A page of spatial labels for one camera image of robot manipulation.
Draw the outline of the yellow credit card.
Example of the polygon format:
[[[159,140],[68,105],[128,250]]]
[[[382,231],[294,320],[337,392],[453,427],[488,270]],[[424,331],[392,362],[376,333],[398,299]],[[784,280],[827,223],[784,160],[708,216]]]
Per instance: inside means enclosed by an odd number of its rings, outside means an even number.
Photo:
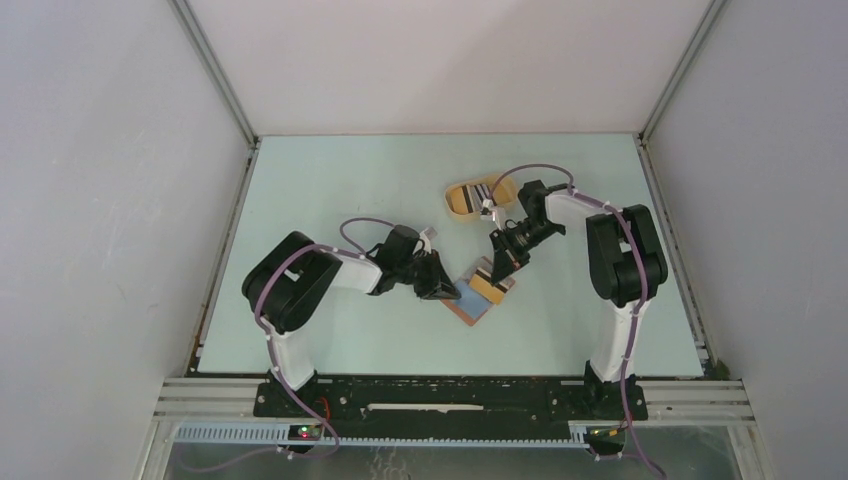
[[[468,281],[469,287],[493,305],[500,305],[515,282],[506,278],[494,283],[489,272],[476,269]]]

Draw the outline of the brown leather card holder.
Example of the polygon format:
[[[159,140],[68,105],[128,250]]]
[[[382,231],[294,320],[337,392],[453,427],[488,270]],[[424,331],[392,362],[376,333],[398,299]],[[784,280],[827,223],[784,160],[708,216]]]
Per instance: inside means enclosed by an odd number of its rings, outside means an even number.
[[[470,277],[475,272],[476,269],[480,268],[486,270],[490,273],[492,271],[493,263],[488,257],[480,257],[478,258],[455,282],[456,288],[461,293],[461,298],[457,300],[442,300],[441,303],[446,306],[454,315],[456,315],[462,322],[464,322],[469,327],[473,327],[476,323],[480,321],[480,319],[486,315],[493,307],[498,305],[493,305],[480,296],[478,293],[473,291],[469,285],[468,281]]]

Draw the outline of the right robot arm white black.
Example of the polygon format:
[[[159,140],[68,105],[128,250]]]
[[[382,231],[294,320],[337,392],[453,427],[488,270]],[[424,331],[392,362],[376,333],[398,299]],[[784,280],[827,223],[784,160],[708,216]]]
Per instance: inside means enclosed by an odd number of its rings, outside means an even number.
[[[552,235],[583,234],[592,287],[611,314],[588,362],[591,383],[581,402],[591,416],[606,418],[622,403],[619,388],[625,390],[633,375],[631,357],[644,311],[669,274],[651,212],[641,204],[618,209],[571,185],[548,187],[541,181],[525,183],[518,198],[526,216],[514,224],[493,199],[482,202],[482,216],[496,225],[489,235],[490,282],[501,283],[526,266],[531,250]]]

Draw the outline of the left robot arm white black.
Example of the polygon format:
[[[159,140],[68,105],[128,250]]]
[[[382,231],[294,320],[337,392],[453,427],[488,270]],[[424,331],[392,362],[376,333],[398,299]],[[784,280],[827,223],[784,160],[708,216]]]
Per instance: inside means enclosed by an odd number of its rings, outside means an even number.
[[[316,403],[307,383],[316,370],[308,341],[298,331],[306,325],[332,288],[380,296],[397,285],[412,288],[421,300],[458,300],[439,252],[426,230],[387,224],[385,240],[351,251],[314,242],[300,231],[287,235],[246,276],[241,292],[262,329],[271,374],[282,386],[278,404],[292,416],[304,416]]]

